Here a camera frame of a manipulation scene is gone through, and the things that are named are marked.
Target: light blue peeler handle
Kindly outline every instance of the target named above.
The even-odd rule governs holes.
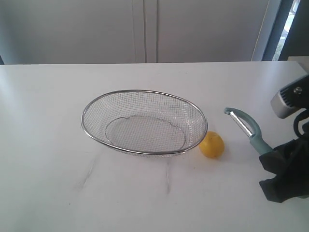
[[[253,131],[252,135],[249,137],[249,140],[251,145],[260,155],[273,151],[273,149],[263,140],[261,128],[250,115],[234,108],[224,109],[224,113],[227,115],[230,115],[231,112],[234,112],[236,116],[246,121],[248,125],[252,128]]]

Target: yellow lemon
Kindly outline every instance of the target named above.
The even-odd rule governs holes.
[[[217,158],[224,152],[224,142],[216,132],[207,132],[203,141],[198,145],[204,156]]]

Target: metal strainer basket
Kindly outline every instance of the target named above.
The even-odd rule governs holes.
[[[161,92],[122,90],[91,101],[82,127],[94,140],[118,151],[171,157],[198,145],[207,121],[191,102]]]

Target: white tabletop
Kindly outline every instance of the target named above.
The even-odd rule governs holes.
[[[0,231],[307,232],[309,199],[267,201],[259,181],[274,175],[223,113],[239,108],[271,146],[285,143],[294,116],[277,118],[270,100],[305,74],[293,61],[0,66]],[[119,89],[195,103],[225,153],[141,158],[92,140],[80,125],[84,107]]]

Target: cabinet door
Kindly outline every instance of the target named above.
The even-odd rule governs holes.
[[[143,0],[3,0],[21,63],[145,61]]]
[[[250,61],[268,4],[268,0],[145,1],[157,5],[157,62]],[[153,29],[148,23],[146,34]],[[149,44],[148,37],[146,43],[148,57],[154,43]]]

